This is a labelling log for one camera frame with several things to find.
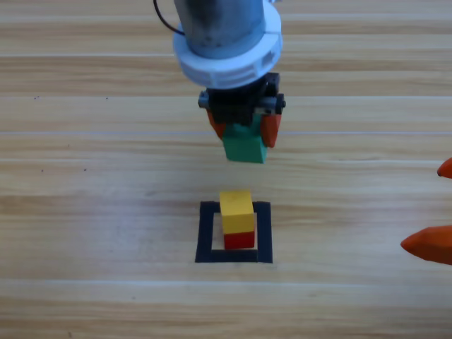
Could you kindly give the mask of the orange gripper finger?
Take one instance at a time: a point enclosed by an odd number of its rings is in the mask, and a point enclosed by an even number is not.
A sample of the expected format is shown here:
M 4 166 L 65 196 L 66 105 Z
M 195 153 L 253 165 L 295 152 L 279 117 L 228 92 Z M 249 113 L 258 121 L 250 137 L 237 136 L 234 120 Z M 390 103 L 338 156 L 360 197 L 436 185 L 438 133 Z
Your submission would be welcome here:
M 438 168 L 437 175 L 439 177 L 445 177 L 452 179 L 452 158 L 445 160 Z
M 451 265 L 451 226 L 427 227 L 405 238 L 401 247 L 425 261 Z

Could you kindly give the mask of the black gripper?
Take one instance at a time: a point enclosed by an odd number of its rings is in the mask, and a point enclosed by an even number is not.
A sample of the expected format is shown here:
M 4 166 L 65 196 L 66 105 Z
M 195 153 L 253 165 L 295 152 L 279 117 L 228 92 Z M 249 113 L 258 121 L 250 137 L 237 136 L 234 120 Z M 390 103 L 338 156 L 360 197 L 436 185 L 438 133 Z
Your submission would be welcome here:
M 274 148 L 285 96 L 279 92 L 280 74 L 266 75 L 242 87 L 219 90 L 208 88 L 200 93 L 198 106 L 206 109 L 210 125 L 222 140 L 226 124 L 249 126 L 256 115 L 261 117 L 261 137 L 267 148 Z

